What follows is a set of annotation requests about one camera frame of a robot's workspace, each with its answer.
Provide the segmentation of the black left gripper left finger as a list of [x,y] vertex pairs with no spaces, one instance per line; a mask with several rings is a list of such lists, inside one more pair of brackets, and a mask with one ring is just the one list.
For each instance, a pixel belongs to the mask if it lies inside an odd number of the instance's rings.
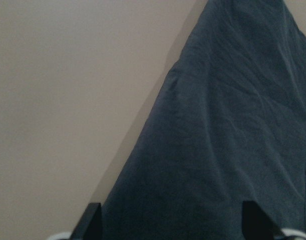
[[102,211],[99,202],[89,203],[75,226],[71,240],[101,240]]

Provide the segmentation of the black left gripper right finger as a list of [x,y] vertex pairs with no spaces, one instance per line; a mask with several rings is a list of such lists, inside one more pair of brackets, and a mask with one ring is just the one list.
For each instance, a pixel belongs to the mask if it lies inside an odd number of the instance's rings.
[[283,240],[285,234],[255,201],[242,203],[242,233],[246,240]]

